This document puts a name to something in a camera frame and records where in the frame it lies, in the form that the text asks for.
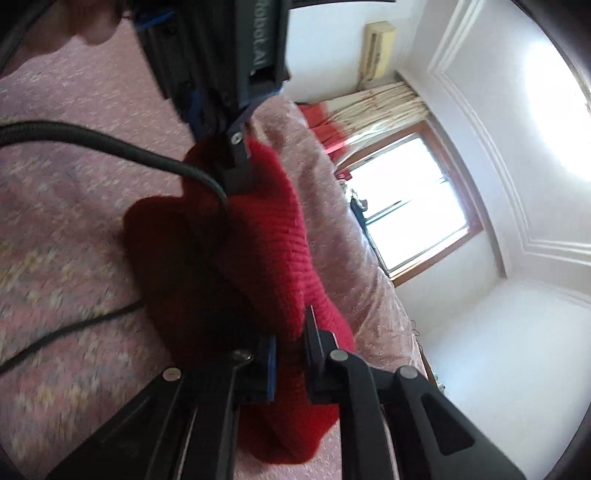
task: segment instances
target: curtain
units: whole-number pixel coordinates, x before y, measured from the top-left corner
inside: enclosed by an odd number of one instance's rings
[[[375,137],[424,120],[429,110],[406,82],[363,90],[300,109],[310,129],[338,165]]]

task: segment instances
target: window frame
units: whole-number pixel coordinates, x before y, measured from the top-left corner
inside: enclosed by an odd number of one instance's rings
[[[484,230],[482,226],[483,223],[476,207],[477,203],[481,204],[482,201],[478,196],[478,191],[474,187],[473,180],[469,178],[465,168],[458,168],[457,163],[454,162],[437,134],[431,129],[425,120],[378,140],[370,146],[355,152],[345,160],[345,162],[339,165],[338,171],[353,171],[355,168],[373,160],[375,157],[388,150],[397,148],[402,143],[413,138],[421,138],[423,140],[423,143],[425,143],[425,146],[428,148],[434,160],[441,168],[444,176],[449,181],[449,184],[462,207],[462,211],[466,216],[467,229],[461,235],[458,235],[457,232],[450,235],[437,245],[431,247],[415,258],[409,259],[398,269],[391,272],[389,277],[395,287],[402,285],[411,278],[419,275],[419,273],[432,267],[434,264],[460,248],[469,239]],[[378,255],[380,263],[384,265],[384,262],[379,255],[379,250],[375,245],[372,246]]]

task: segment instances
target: pink blanket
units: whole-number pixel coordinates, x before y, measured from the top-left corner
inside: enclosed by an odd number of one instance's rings
[[[0,122],[41,118],[176,158],[191,146],[127,25],[101,47],[73,41],[0,81]],[[257,110],[253,126],[296,186],[314,266],[360,354],[384,368],[422,370],[410,322],[298,109],[276,97]],[[0,362],[61,325],[136,300],[118,239],[121,217],[142,197],[178,192],[172,175],[81,148],[1,150]],[[143,312],[57,341],[0,377],[0,445],[27,478],[43,478],[168,362]],[[340,478],[338,428],[306,465],[268,466],[239,453],[236,477]]]

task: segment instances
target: sunlight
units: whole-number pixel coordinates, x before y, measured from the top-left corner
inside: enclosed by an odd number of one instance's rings
[[[531,111],[545,142],[566,169],[591,181],[591,115],[579,84],[550,43],[535,43],[525,67]]]

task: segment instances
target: red knitted hat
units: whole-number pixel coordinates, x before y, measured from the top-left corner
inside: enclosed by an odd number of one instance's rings
[[[268,463],[302,463],[338,418],[313,406],[303,377],[304,308],[352,351],[353,335],[314,271],[297,196],[277,154],[251,141],[254,188],[219,202],[183,179],[183,197],[140,200],[125,215],[125,245],[148,315],[174,360],[190,368],[233,348],[253,326],[277,336],[277,393],[269,405],[245,406],[239,445]],[[221,154],[215,140],[186,161],[201,168]],[[234,335],[222,335],[233,332]]]

